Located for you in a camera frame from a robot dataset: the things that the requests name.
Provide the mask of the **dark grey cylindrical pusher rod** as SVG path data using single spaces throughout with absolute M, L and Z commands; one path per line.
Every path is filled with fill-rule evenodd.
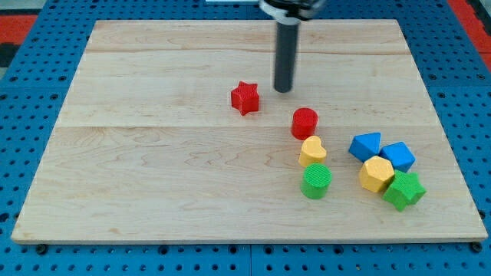
M 276 24 L 274 88 L 279 93 L 292 90 L 298 46 L 299 24 Z

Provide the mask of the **black white robot end effector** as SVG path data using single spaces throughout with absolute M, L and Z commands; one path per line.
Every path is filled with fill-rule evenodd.
M 259 0 L 259 7 L 280 24 L 298 24 L 324 10 L 326 0 Z

